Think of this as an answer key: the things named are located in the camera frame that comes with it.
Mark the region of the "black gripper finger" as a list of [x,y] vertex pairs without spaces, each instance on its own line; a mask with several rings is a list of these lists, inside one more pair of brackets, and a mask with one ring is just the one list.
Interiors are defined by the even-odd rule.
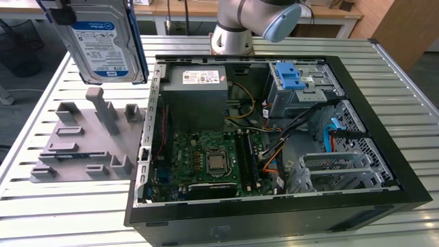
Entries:
[[57,25],[73,25],[76,23],[76,14],[69,5],[64,5],[61,8],[52,8],[51,14]]

